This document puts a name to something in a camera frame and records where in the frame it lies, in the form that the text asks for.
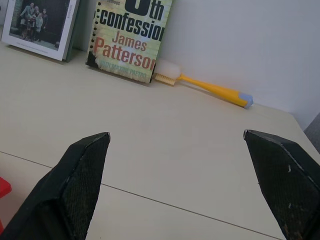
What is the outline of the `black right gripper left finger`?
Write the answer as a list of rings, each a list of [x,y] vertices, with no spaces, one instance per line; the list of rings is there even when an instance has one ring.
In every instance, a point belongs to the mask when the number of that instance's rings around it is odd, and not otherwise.
[[[108,132],[68,147],[0,234],[0,240],[86,240],[98,201]]]

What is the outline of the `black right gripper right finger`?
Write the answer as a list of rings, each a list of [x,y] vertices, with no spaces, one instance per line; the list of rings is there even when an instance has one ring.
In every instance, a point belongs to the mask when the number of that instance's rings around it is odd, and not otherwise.
[[[286,240],[320,240],[320,165],[296,142],[246,129],[259,187]]]

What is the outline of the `red plastic bin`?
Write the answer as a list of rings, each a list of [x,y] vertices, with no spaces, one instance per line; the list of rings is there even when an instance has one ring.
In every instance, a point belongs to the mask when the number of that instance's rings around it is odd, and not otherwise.
[[[0,199],[12,191],[11,184],[0,177]],[[0,220],[0,234],[4,231],[2,221]]]

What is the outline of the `yellow toothbrush with white cap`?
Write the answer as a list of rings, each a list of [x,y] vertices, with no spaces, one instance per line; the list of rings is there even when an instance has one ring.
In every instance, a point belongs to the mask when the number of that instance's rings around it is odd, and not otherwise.
[[[251,95],[234,89],[192,79],[184,75],[178,65],[164,59],[157,60],[152,78],[158,82],[171,86],[174,86],[175,83],[179,81],[184,81],[245,109],[250,108],[254,104],[254,100]]]

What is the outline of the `white book with family photo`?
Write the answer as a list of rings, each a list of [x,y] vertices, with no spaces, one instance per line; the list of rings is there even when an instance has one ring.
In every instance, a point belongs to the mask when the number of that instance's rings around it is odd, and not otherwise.
[[[81,0],[8,0],[1,41],[58,61],[70,60]]]

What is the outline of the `James Patterson paperback book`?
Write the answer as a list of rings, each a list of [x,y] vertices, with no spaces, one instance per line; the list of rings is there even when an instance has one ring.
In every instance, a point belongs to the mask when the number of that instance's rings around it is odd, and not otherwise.
[[[173,1],[97,0],[86,65],[150,83]]]

